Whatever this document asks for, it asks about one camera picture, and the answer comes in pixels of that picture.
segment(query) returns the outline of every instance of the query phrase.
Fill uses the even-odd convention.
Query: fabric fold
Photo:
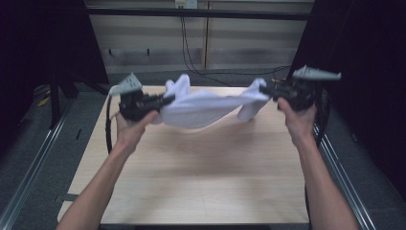
[[[173,82],[166,82],[164,97],[175,95],[175,100],[161,109],[153,124],[164,123],[183,128],[206,127],[241,106],[237,118],[249,121],[257,115],[269,101],[269,97],[259,92],[259,87],[266,86],[264,79],[255,79],[239,95],[219,96],[207,90],[191,92],[189,76],[184,74]]]

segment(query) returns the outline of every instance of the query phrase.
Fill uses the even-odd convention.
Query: white wall panel
[[[87,0],[86,4],[109,7],[174,8],[174,0]],[[198,8],[225,11],[310,12],[312,0],[199,0]],[[129,54],[134,51],[134,54],[131,54],[133,58],[131,66],[143,64],[150,66],[154,64],[155,59],[159,59],[144,55],[137,57],[137,54],[145,54],[147,49],[152,54],[166,54],[165,59],[170,59],[172,66],[183,65],[180,18],[115,15],[90,15],[90,18],[101,50],[120,50],[116,52],[117,54]],[[207,20],[207,18],[186,18],[185,22],[189,48],[193,52],[193,63],[199,68],[209,69],[272,67],[290,64],[305,28],[303,21],[211,18],[207,23]],[[108,58],[108,64],[111,66],[123,64],[122,61],[116,63],[113,57]]]

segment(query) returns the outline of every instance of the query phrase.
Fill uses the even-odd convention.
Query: black cable
[[[183,60],[184,60],[184,62],[185,62],[186,67],[189,69],[189,71],[191,71],[192,73],[195,73],[195,74],[197,74],[197,75],[199,75],[199,76],[201,76],[201,77],[203,77],[203,78],[205,78],[205,79],[210,79],[210,80],[212,80],[212,81],[217,81],[217,82],[219,82],[219,83],[221,83],[221,84],[224,84],[224,85],[227,85],[227,86],[231,87],[230,84],[228,84],[228,83],[226,83],[226,82],[224,82],[224,81],[217,80],[217,79],[213,79],[213,78],[209,78],[209,77],[207,77],[207,76],[205,76],[205,75],[203,75],[203,74],[200,74],[200,73],[196,70],[196,68],[194,67],[193,62],[192,62],[191,54],[190,54],[190,52],[189,52],[188,40],[186,39],[185,18],[181,17],[180,20],[181,20],[181,24],[182,24],[182,53],[183,53]],[[191,65],[192,65],[193,70],[191,69],[191,67],[189,67],[188,63],[186,62],[186,58],[185,58],[185,41],[186,41],[186,47],[187,47],[187,51],[188,51],[189,60],[190,60],[190,63],[191,63]]]
[[[111,143],[111,120],[110,120],[110,105],[111,105],[111,96],[108,96],[107,99],[107,108],[106,110],[106,117],[105,117],[105,142],[107,144],[107,151],[110,154],[111,150],[113,149],[113,145]]]

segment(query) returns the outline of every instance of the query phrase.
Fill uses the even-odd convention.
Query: metal frame
[[[71,99],[70,102],[66,105],[63,114],[56,126],[48,132],[48,135],[42,143],[42,146],[39,149],[38,153],[36,154],[33,163],[25,174],[11,200],[8,202],[3,214],[0,216],[0,229],[12,229],[12,226],[14,225],[14,222],[22,209],[24,202],[30,194],[35,180],[38,177],[57,136],[59,135],[63,125],[65,124],[66,116],[68,115],[73,103],[74,100]]]
[[[318,133],[320,130],[317,126],[314,126],[313,129],[316,133]],[[352,211],[355,214],[355,217],[358,219],[359,225],[363,230],[376,230],[364,202],[355,191],[346,170],[341,164],[340,158],[326,135],[323,136],[321,147],[325,153],[328,163],[332,168],[332,171],[337,177],[338,183],[340,184]]]
[[[154,8],[115,8],[115,7],[86,7],[80,8],[41,8],[50,13],[84,13],[92,15],[126,15],[126,16],[174,16],[174,17],[210,17],[210,18],[240,18],[307,21],[313,18],[334,18],[333,15],[315,15],[301,12],[271,12],[271,11],[219,11],[193,9],[154,9]]]

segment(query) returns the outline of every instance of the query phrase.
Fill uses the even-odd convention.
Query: wooden tabletop
[[[192,87],[219,95],[244,88]],[[144,92],[162,93],[163,86]],[[111,114],[118,111],[119,97]],[[210,126],[149,125],[126,162],[101,223],[256,224],[308,222],[299,155],[284,115],[269,102],[250,122],[237,111]],[[105,107],[69,189],[79,194],[107,156]],[[116,126],[112,123],[113,143]],[[71,202],[60,209],[61,219]]]

